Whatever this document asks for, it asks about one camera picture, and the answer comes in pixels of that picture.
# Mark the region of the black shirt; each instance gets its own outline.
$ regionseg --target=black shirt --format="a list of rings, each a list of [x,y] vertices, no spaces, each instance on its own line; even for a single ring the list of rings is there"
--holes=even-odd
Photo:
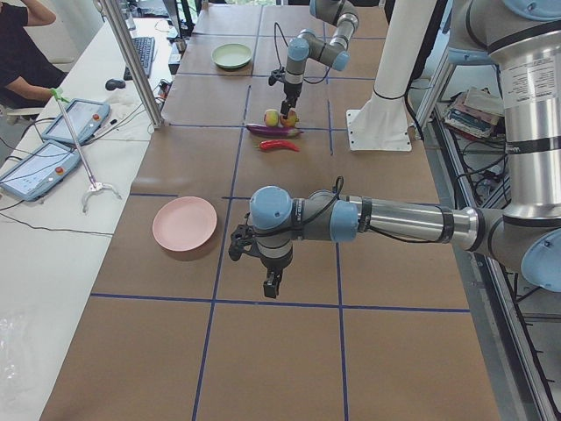
[[[45,103],[25,99],[5,86],[20,76],[27,83],[57,88],[64,79],[27,34],[27,8],[7,3],[0,10],[0,101],[11,108],[42,107]]]

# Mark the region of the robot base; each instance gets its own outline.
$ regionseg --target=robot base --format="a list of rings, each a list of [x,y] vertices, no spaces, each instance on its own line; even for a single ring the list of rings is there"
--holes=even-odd
[[[403,101],[382,99],[374,107],[377,99],[381,98],[373,97],[361,110],[347,110],[349,147],[352,151],[410,151]]]

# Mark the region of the purple eggplant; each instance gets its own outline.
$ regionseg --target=purple eggplant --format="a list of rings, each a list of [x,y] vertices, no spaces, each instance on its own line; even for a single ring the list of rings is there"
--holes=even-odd
[[[268,125],[247,124],[245,128],[253,134],[266,138],[293,138],[303,133],[296,127],[269,127]]]

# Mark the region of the black mouse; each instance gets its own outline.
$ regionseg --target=black mouse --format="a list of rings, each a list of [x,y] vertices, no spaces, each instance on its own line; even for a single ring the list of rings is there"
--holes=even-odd
[[[109,79],[105,83],[105,88],[107,90],[115,90],[117,88],[119,88],[119,89],[126,88],[126,82],[122,81],[121,79]]]

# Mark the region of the keyboard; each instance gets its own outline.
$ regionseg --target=keyboard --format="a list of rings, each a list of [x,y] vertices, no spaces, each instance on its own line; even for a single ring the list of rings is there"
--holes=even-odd
[[[132,44],[137,49],[138,57],[140,58],[140,63],[142,64],[146,77],[149,77],[152,71],[152,59],[154,56],[156,39],[153,37],[137,37],[132,39]],[[123,79],[126,81],[132,80],[131,70],[128,67],[124,70]]]

